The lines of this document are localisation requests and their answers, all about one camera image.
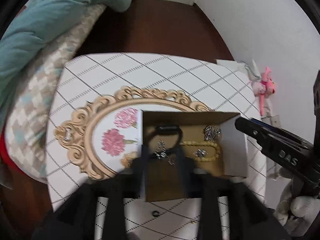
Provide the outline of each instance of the ornate frame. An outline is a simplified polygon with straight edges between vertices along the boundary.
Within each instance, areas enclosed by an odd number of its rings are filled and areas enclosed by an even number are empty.
[[[85,107],[76,109],[71,120],[63,122],[55,129],[55,138],[60,145],[68,149],[68,159],[80,172],[94,179],[106,179],[114,176],[115,171],[99,160],[92,147],[92,133],[96,124],[112,111],[136,104],[159,104],[171,106],[181,111],[209,111],[202,102],[192,101],[185,92],[178,90],[139,89],[122,87],[114,96],[97,97],[87,102]]]

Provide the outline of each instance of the teal blanket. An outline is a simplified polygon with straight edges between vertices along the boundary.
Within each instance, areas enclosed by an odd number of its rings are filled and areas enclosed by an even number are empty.
[[[131,0],[37,0],[12,21],[0,41],[0,132],[23,68],[50,41],[77,24],[87,5],[96,3],[123,12]]]

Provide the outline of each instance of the red fabric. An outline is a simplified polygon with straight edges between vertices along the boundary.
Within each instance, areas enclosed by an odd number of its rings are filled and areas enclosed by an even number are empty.
[[[2,132],[0,137],[0,157],[3,163],[7,164],[9,167],[15,169],[16,171],[22,174],[25,174],[22,170],[19,169],[19,167],[9,157],[7,148],[5,147],[4,132]]]

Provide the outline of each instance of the diamond patterned tablecloth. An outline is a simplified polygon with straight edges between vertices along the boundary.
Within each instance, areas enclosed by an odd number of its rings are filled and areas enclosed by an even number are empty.
[[[210,109],[240,112],[259,119],[258,104],[248,77],[225,66],[184,57],[145,54],[107,53],[80,56],[65,65],[50,111],[46,138],[47,177],[54,209],[87,179],[79,167],[70,163],[67,149],[55,139],[53,131],[71,119],[71,113],[97,96],[113,95],[122,86],[183,90],[192,100],[205,103]],[[264,201],[266,158],[260,146],[248,138],[248,178],[245,183]],[[102,236],[107,199],[97,203],[95,239]],[[228,238],[228,205],[219,199],[223,237]],[[141,240],[196,239],[199,199],[179,199],[146,203],[126,199],[125,216],[128,232]],[[154,218],[152,211],[160,216]]]

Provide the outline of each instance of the pink stuffed toy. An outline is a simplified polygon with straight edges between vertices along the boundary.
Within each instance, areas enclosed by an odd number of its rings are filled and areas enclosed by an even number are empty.
[[[260,82],[252,82],[253,93],[256,97],[259,96],[261,116],[264,115],[264,99],[276,92],[275,84],[269,76],[271,72],[272,71],[266,67],[266,72],[262,74]]]

